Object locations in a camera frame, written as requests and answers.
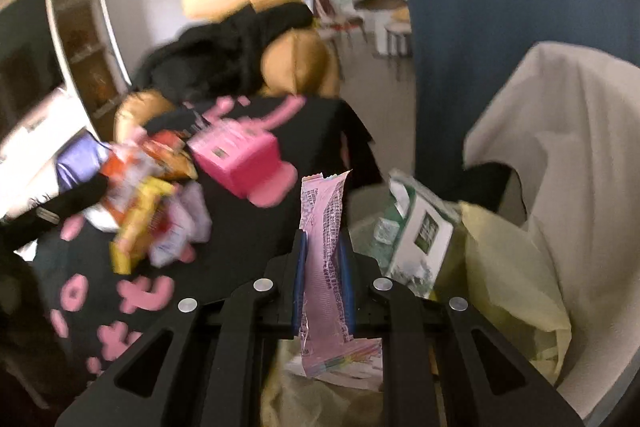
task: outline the yellow snack package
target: yellow snack package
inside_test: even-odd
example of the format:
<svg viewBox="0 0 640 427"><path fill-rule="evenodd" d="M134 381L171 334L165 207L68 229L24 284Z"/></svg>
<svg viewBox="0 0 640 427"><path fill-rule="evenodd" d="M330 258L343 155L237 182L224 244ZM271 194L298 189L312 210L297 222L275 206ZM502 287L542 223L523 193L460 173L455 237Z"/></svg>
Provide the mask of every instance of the yellow snack package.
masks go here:
<svg viewBox="0 0 640 427"><path fill-rule="evenodd" d="M138 186L136 198L127 211L120 231L111 242L113 272L130 275L145 258L152 241L152 222L165 197L174 193L174 186L157 178L146 178Z"/></svg>

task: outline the metal screw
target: metal screw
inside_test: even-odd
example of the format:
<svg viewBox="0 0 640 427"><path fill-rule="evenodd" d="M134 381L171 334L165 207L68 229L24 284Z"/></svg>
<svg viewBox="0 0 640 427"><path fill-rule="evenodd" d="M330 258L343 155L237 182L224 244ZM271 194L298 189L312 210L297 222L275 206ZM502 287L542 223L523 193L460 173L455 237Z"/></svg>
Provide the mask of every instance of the metal screw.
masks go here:
<svg viewBox="0 0 640 427"><path fill-rule="evenodd" d="M389 291L393 285L392 280L386 277L378 277L373 281L373 288L381 292Z"/></svg>
<svg viewBox="0 0 640 427"><path fill-rule="evenodd" d="M254 282L254 290L257 292L268 292L271 288L273 288L271 279L258 279Z"/></svg>
<svg viewBox="0 0 640 427"><path fill-rule="evenodd" d="M469 308L469 303L466 302L465 299L463 299L462 297L453 297L449 301L449 306L451 307L452 310L455 310L457 312L463 312L467 308Z"/></svg>
<svg viewBox="0 0 640 427"><path fill-rule="evenodd" d="M193 299L191 297L187 297L186 299L182 299L180 302L178 302L178 309L182 313L191 313L197 307L198 307L198 301L196 301L196 299Z"/></svg>

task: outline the candy wrapper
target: candy wrapper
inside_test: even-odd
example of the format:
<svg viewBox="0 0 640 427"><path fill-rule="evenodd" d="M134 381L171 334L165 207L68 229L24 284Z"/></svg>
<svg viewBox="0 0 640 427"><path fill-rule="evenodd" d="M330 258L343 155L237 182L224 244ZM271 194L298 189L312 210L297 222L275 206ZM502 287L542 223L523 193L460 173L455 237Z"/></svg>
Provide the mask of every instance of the candy wrapper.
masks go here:
<svg viewBox="0 0 640 427"><path fill-rule="evenodd" d="M111 153L100 169L109 178L102 205L121 225L136 197L138 186L148 176L159 172L156 162L137 147L121 147Z"/></svg>
<svg viewBox="0 0 640 427"><path fill-rule="evenodd" d="M178 193L182 206L193 219L190 243L207 243L211 237L211 216L204 202L202 185L191 182Z"/></svg>
<svg viewBox="0 0 640 427"><path fill-rule="evenodd" d="M156 178L147 178L138 187L133 206L129 209L120 231L111 243L113 271L130 275L144 259L153 241L152 222L163 198L174 193L174 186Z"/></svg>
<svg viewBox="0 0 640 427"><path fill-rule="evenodd" d="M198 178L191 159L184 151L183 140L173 131L161 131L140 144L142 150L151 156L162 172L159 178L165 181L176 181Z"/></svg>
<svg viewBox="0 0 640 427"><path fill-rule="evenodd" d="M306 232L307 252L300 340L308 377L380 351L378 340L354 339L346 322L337 248L347 175L302 180L300 229Z"/></svg>
<svg viewBox="0 0 640 427"><path fill-rule="evenodd" d="M151 226L153 241L149 247L149 262L156 268L173 263L180 257L193 235L193 219L173 195L158 212Z"/></svg>

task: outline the pink snack wrapper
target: pink snack wrapper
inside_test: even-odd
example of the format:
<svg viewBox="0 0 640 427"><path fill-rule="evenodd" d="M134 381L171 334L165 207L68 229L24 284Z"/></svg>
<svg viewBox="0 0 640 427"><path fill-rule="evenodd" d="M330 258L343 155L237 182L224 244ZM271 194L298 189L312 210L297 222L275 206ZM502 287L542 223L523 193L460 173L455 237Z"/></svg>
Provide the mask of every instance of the pink snack wrapper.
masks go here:
<svg viewBox="0 0 640 427"><path fill-rule="evenodd" d="M380 341L354 339L344 319L336 266L342 192L349 172L302 179L300 229L306 232L305 290L300 341L308 377L379 352Z"/></svg>

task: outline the purple fabric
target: purple fabric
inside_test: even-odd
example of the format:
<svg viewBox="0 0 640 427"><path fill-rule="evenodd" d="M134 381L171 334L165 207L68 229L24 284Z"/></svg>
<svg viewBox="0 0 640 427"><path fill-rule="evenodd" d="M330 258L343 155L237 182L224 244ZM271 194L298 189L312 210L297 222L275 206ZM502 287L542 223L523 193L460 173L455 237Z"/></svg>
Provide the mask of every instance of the purple fabric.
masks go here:
<svg viewBox="0 0 640 427"><path fill-rule="evenodd" d="M89 181L109 156L109 147L89 131L71 140L58 154L56 174L60 193Z"/></svg>

